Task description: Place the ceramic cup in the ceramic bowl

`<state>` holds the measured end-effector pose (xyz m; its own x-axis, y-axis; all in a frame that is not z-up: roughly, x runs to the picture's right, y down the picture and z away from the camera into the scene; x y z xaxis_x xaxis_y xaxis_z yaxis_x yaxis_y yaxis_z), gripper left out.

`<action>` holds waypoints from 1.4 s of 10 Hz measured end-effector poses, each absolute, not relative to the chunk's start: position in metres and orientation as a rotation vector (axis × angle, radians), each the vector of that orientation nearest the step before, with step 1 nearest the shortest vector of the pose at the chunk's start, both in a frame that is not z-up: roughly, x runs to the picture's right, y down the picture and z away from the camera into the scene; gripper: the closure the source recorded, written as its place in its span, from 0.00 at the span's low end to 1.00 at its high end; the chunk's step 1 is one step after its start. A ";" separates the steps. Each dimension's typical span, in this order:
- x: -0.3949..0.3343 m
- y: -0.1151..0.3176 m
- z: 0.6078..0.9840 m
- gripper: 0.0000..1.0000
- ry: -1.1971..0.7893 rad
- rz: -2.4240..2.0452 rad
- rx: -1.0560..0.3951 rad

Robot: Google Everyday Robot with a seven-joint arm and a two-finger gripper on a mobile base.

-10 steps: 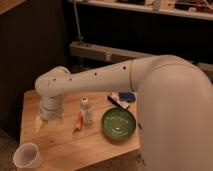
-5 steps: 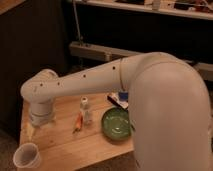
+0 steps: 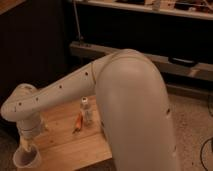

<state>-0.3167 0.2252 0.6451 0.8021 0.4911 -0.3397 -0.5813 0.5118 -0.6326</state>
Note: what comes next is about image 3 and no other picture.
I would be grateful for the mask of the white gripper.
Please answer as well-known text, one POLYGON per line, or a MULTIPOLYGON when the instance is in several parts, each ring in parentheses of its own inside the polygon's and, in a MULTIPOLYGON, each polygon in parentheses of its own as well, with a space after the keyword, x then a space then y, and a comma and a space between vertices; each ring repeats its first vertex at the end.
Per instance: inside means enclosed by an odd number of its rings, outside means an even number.
POLYGON ((26 152, 32 151, 33 138, 40 135, 45 128, 43 119, 38 117, 18 121, 16 124, 20 137, 20 145, 26 152))

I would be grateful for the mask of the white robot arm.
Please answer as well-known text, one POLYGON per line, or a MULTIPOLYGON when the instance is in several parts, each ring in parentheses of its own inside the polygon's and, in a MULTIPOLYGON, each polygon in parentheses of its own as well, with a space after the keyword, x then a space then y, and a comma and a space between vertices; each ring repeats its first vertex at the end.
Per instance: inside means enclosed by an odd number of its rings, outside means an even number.
POLYGON ((123 49, 40 90, 17 86, 1 106, 18 123, 83 96, 96 96, 117 171, 181 171, 164 80, 144 54, 123 49))

